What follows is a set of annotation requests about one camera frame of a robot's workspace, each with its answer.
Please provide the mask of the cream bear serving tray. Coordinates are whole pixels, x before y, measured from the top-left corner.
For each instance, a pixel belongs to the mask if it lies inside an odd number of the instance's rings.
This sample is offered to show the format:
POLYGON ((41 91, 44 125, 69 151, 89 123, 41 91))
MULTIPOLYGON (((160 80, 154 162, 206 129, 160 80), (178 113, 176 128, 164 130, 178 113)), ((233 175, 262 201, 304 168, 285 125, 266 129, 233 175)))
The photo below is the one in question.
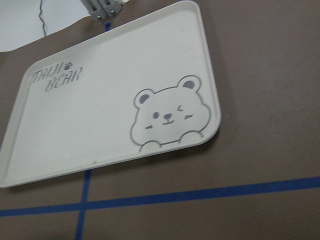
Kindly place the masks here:
POLYGON ((2 141, 0 185, 201 145, 220 123, 200 8, 178 1, 27 69, 2 141))

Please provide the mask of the grey metal clamp bracket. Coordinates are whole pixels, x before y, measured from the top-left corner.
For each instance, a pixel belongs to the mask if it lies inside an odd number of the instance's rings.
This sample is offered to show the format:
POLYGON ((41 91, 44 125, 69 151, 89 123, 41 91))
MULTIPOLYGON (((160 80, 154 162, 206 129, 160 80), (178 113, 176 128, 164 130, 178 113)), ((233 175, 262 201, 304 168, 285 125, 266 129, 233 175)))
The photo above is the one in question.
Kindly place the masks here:
POLYGON ((94 21, 111 18, 123 9, 122 0, 81 0, 94 21))

